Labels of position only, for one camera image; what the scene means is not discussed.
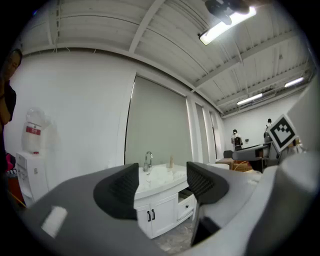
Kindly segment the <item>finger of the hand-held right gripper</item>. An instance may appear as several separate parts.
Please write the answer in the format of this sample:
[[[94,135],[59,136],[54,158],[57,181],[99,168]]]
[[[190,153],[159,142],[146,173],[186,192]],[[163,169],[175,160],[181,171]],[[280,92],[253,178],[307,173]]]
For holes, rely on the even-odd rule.
[[[232,153],[232,159],[236,161],[258,161],[269,157],[268,149],[239,150]]]

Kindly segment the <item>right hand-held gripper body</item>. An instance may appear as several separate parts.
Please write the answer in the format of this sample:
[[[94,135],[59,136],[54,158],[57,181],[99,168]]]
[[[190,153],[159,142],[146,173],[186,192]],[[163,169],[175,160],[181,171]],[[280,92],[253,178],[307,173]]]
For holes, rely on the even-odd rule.
[[[303,152],[298,133],[286,114],[282,114],[268,128],[267,132],[279,160],[284,160],[289,156]]]

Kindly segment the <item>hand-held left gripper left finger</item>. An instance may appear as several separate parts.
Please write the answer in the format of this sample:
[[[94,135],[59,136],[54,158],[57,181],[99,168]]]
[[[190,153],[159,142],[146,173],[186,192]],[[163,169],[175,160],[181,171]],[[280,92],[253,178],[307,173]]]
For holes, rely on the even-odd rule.
[[[66,180],[23,214],[27,229],[55,256],[163,256],[138,225],[138,164]]]

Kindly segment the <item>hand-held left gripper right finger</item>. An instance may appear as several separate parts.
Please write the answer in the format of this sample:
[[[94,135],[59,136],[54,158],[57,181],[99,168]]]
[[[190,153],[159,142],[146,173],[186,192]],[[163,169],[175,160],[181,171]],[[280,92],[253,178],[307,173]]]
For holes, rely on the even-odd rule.
[[[183,256],[244,256],[260,217],[260,176],[188,162],[196,217]]]

